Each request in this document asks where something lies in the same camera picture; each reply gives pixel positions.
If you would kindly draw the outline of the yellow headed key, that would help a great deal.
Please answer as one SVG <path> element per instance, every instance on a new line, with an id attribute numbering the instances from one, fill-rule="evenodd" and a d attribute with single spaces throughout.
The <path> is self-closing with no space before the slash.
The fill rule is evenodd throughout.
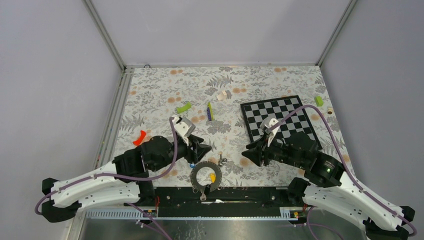
<path id="1" fill-rule="evenodd" d="M 210 178 L 211 183 L 215 183 L 215 181 L 216 181 L 216 174 L 215 173 L 210 173 L 209 174 L 209 178 Z"/>

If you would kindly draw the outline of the small keys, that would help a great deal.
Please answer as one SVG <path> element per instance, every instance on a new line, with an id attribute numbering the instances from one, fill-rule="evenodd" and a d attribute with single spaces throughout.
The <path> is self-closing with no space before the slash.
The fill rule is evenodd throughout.
<path id="1" fill-rule="evenodd" d="M 206 186 L 203 190 L 200 190 L 200 189 L 194 187 L 192 189 L 192 192 L 194 194 L 200 193 L 200 197 L 199 197 L 200 201 L 205 201 L 207 199 L 207 196 L 211 192 L 211 188 L 209 186 Z"/>

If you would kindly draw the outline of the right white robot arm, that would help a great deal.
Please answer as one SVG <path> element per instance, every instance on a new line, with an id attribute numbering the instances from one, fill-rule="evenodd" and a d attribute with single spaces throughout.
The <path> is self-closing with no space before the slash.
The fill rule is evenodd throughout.
<path id="1" fill-rule="evenodd" d="M 271 161 L 287 164 L 304 171 L 287 188 L 287 201 L 293 206 L 308 205 L 328 211 L 354 224 L 369 240 L 406 240 L 404 228 L 415 216 L 409 206 L 397 206 L 381 197 L 370 195 L 359 180 L 350 178 L 343 164 L 318 150 L 318 144 L 298 132 L 283 143 L 264 134 L 248 144 L 242 152 L 259 167 Z"/>

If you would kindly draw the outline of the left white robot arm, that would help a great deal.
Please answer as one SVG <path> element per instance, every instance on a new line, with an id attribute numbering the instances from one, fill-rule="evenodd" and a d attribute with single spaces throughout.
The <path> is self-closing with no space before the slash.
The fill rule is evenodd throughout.
<path id="1" fill-rule="evenodd" d="M 35 212 L 50 223 L 58 223 L 99 206 L 126 203 L 148 206 L 157 199 L 150 172 L 181 158 L 196 164 L 212 150 L 201 137 L 190 135 L 187 139 L 184 142 L 178 136 L 173 143 L 163 136 L 154 136 L 81 176 L 63 181 L 46 178 L 42 181 L 44 198 L 37 203 Z"/>

